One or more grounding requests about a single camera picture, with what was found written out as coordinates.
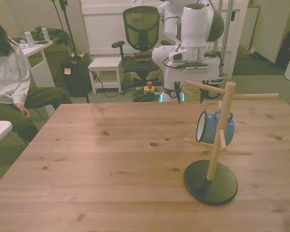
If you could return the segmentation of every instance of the chair backrest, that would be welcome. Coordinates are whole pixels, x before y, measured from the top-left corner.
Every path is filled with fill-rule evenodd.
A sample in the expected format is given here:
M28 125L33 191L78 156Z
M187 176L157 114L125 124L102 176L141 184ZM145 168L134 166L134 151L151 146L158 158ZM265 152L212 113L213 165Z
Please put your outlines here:
M137 6L123 12L126 38L136 50L146 52L159 38L160 15L156 7Z

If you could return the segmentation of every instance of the dark pants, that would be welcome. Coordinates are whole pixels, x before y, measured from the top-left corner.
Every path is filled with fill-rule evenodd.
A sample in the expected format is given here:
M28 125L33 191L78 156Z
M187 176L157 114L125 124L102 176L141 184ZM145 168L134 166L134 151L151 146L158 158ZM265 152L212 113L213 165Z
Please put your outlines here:
M58 87L33 87L27 94L25 107L27 109L40 108L52 105L56 110L60 104L72 103L67 91ZM26 141L31 141L38 133L37 127L29 118L23 116L13 104L0 103L0 121L10 121L13 131Z

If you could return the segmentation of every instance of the white shirt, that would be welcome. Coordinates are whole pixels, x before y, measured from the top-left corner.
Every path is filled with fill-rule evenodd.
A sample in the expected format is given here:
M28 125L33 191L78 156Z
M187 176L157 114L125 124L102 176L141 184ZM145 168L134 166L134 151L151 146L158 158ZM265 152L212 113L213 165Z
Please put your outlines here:
M21 48L16 43L11 45L15 53L0 57L0 103L24 105L30 85L30 72Z

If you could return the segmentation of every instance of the chair armrest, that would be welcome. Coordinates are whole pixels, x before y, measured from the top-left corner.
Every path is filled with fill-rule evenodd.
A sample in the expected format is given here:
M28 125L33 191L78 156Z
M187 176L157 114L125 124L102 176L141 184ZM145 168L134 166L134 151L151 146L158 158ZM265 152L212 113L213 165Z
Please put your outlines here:
M172 45L172 43L169 42L169 41L167 41L167 40L162 40L162 41L161 41L161 44L162 44L163 46Z
M112 44L112 48L121 47L124 44L125 44L124 41L118 41L118 42Z
M121 59L124 59L124 51L123 51L123 48L122 48L122 45L124 45L124 44L125 44L124 41L118 41L118 42L112 44L112 48L119 47Z

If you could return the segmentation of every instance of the person's hand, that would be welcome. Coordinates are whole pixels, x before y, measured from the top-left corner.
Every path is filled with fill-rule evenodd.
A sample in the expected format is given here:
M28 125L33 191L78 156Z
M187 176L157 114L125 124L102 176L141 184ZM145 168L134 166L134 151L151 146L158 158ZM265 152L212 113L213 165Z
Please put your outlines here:
M30 117L29 111L22 104L16 103L15 107L19 109L25 117Z

